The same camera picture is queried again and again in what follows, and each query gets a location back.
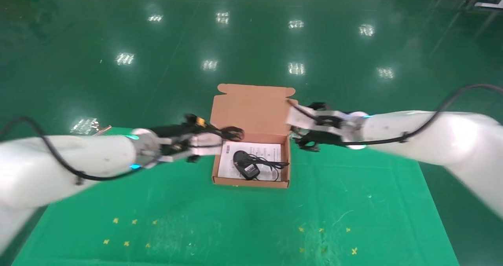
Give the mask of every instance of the instruction manual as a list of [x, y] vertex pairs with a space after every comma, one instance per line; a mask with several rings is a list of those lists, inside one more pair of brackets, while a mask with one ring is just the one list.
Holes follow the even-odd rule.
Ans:
[[[240, 178], [244, 177], [234, 166], [232, 157], [236, 151], [245, 151], [257, 157], [263, 157], [268, 161], [281, 162], [281, 144], [269, 143], [251, 143], [251, 142], [233, 142], [225, 141], [222, 146], [222, 155], [220, 156], [220, 164], [218, 166], [218, 176], [222, 178]], [[272, 169], [263, 164], [257, 164], [260, 174], [257, 177], [259, 180], [276, 180], [281, 181], [281, 170]]]

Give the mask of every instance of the power adapter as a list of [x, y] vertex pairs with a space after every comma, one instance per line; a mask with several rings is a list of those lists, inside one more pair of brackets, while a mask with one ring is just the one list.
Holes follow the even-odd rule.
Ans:
[[232, 161], [237, 171], [239, 171], [246, 180], [253, 180], [259, 176], [260, 170], [256, 164], [250, 163], [248, 158], [248, 153], [239, 150], [234, 153]]
[[257, 164], [269, 166], [271, 171], [274, 169], [276, 171], [276, 179], [274, 181], [277, 181], [280, 176], [278, 169], [283, 169], [289, 165], [287, 162], [271, 162], [264, 157], [257, 157], [242, 150], [234, 153], [232, 161], [236, 169], [246, 180], [259, 180], [257, 177], [260, 174], [260, 169], [257, 167]]

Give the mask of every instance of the yellow marker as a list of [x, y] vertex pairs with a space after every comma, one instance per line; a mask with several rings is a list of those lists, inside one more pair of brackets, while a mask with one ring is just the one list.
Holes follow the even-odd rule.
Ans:
[[205, 128], [205, 127], [206, 127], [206, 123], [204, 122], [204, 119], [203, 119], [203, 118], [197, 117], [197, 119], [196, 119], [196, 123], [197, 123], [200, 127], [203, 127], [203, 128]]

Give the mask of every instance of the cardboard box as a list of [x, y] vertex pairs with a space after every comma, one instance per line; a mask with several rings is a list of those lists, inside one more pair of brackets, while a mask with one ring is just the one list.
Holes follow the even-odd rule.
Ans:
[[[244, 142], [281, 144], [282, 161], [291, 163], [290, 126], [286, 124], [290, 105], [287, 97], [295, 93], [291, 87], [220, 84], [222, 95], [213, 99], [210, 122], [217, 128], [234, 126], [244, 130]], [[220, 156], [215, 157], [212, 178], [215, 184], [276, 187], [286, 189], [290, 184], [288, 165], [281, 171], [280, 182], [221, 178], [218, 176]]]

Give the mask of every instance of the box lid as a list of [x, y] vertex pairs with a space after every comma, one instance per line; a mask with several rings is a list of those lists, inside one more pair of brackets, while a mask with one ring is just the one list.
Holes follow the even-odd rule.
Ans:
[[224, 94], [213, 100], [210, 122], [214, 126], [239, 127], [245, 134], [288, 135], [290, 105], [286, 100], [294, 88], [219, 84], [218, 90]]

